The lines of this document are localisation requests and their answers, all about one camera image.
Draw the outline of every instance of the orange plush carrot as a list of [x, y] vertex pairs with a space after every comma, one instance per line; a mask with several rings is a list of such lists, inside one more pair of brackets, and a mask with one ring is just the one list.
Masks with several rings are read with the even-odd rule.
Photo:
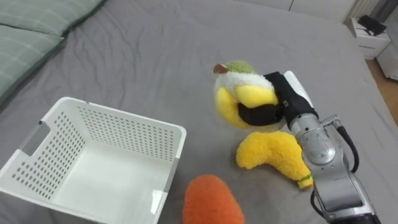
[[226, 184], [207, 174], [189, 183], [182, 224], [244, 224], [244, 216]]

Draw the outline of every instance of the gray-green cushion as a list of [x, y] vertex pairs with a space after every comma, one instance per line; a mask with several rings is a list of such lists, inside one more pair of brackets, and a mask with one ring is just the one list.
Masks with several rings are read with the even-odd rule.
[[102, 0], [0, 0], [0, 24], [61, 36]]
[[0, 26], [0, 106], [62, 40], [62, 37]]

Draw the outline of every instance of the yellow plush toy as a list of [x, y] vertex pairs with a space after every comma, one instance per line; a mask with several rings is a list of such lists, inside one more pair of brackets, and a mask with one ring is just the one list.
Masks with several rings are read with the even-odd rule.
[[236, 153], [238, 166], [252, 169], [269, 164], [295, 181], [300, 189], [312, 187], [301, 147], [292, 135], [277, 131], [285, 121], [272, 83], [245, 61], [217, 64], [213, 72], [218, 76], [215, 106], [220, 116], [237, 128], [255, 127], [270, 132], [255, 132], [243, 140]]

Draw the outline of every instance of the gray bed sheet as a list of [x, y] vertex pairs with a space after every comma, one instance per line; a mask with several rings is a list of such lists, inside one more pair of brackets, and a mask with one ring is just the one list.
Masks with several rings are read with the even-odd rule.
[[[72, 96], [187, 129], [159, 223], [180, 223], [188, 182], [206, 173], [225, 180], [248, 224], [324, 223], [310, 192], [274, 169], [236, 167], [234, 152], [248, 132], [216, 114], [212, 68], [237, 59], [261, 73], [294, 71], [321, 118], [341, 116], [382, 223], [398, 223], [397, 128], [348, 29], [243, 2], [108, 1], [0, 115], [0, 166], [59, 98]], [[0, 223], [90, 222], [0, 194]]]

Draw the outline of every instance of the robotic arm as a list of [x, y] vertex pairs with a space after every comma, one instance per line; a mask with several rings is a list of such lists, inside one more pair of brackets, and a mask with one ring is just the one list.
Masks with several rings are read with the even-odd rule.
[[[282, 114], [303, 149], [303, 159], [314, 179], [312, 205], [331, 224], [381, 224], [355, 171], [358, 153], [339, 117], [318, 119], [310, 98], [292, 72], [264, 75], [275, 87]], [[343, 148], [325, 127], [334, 126], [353, 150], [355, 164], [349, 170]], [[313, 199], [317, 198], [320, 210]]]

